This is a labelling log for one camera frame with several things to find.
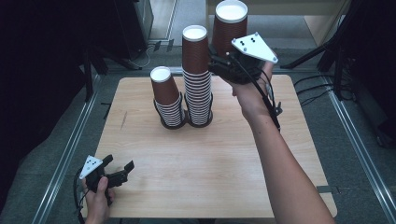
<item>paper cup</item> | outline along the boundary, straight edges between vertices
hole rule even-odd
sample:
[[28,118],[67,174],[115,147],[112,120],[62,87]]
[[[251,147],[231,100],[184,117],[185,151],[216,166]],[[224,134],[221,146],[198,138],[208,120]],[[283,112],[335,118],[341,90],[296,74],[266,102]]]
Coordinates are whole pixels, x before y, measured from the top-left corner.
[[151,70],[151,86],[154,99],[160,105],[171,105],[177,101],[179,91],[168,67],[160,66]]
[[212,45],[222,58],[235,51],[231,41],[247,35],[248,7],[238,0],[222,1],[216,6]]
[[182,67],[188,73],[201,74],[207,71],[209,63],[209,42],[204,26],[191,25],[183,30]]

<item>cup stack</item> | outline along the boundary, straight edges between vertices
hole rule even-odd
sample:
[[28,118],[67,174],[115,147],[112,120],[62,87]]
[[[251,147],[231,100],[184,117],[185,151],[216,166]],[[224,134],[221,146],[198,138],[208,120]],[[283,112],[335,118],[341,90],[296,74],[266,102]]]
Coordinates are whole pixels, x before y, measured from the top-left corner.
[[207,30],[200,25],[188,26],[183,30],[182,67],[185,100],[189,124],[196,128],[205,127],[213,119],[211,111],[213,95],[211,74],[208,71]]
[[182,105],[182,94],[176,82],[165,66],[154,68],[151,73],[151,85],[154,91],[154,107],[161,118],[161,124],[167,129],[178,129],[186,123],[186,114]]
[[247,35],[248,7],[238,0],[224,0],[216,6],[213,23],[212,46],[218,55],[226,58],[227,52],[235,51],[231,41]]

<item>hand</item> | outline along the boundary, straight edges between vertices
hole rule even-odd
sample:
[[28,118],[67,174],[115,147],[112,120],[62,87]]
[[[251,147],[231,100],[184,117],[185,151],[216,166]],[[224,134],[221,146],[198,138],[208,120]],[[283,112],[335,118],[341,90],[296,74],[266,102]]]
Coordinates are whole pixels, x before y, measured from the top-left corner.
[[[96,193],[89,191],[85,196],[88,207],[87,220],[85,221],[86,224],[102,224],[108,219],[110,210],[107,205],[107,198],[105,196],[107,183],[107,177],[102,177],[98,183],[98,189]],[[85,178],[82,180],[82,186],[85,190],[88,190]],[[115,196],[113,189],[108,190],[108,195],[110,196],[111,202],[113,202]]]
[[[265,74],[261,74],[261,78],[257,81],[265,93],[265,83],[268,83],[271,80],[273,68],[273,63],[266,62],[262,67],[262,70],[268,76],[269,80],[267,80]],[[242,108],[242,114],[247,120],[249,120],[249,118],[252,116],[254,117],[260,114],[269,117],[269,112],[262,100],[262,96],[252,83],[245,85],[239,85],[232,82],[228,83],[233,87],[233,96],[238,98],[238,102]]]

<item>skin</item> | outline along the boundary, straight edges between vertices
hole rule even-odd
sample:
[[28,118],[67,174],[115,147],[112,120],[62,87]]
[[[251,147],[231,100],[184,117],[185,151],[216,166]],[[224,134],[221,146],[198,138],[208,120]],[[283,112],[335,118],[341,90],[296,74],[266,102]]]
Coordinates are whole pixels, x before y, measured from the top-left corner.
[[[108,179],[106,177],[102,177],[99,181],[96,193],[88,191],[85,196],[88,206],[88,215],[85,220],[86,224],[102,224],[108,219],[110,209],[107,205],[107,198],[105,196],[107,184]],[[85,183],[85,179],[82,180],[82,186],[86,190],[87,185]],[[115,197],[113,189],[108,190],[108,195],[110,196],[111,202],[113,202]]]
[[[268,62],[263,67],[270,79],[273,67]],[[265,90],[262,80],[259,84]],[[317,189],[271,120],[257,89],[251,83],[230,85],[253,132],[276,223],[334,223]]]

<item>wooden table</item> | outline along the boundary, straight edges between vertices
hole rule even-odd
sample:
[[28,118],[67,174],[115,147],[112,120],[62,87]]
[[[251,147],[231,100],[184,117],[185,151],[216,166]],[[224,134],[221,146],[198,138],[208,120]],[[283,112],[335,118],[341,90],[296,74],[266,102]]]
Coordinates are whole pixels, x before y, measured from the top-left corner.
[[[175,80],[184,92],[182,77]],[[284,110],[282,135],[314,184],[327,186],[290,77],[274,76],[273,86]],[[95,155],[113,155],[108,173],[134,160],[128,182],[115,188],[112,217],[274,216],[253,136],[231,87],[212,77],[212,92],[209,126],[167,130],[153,107],[149,77],[120,81]],[[332,195],[321,196],[335,216]]]

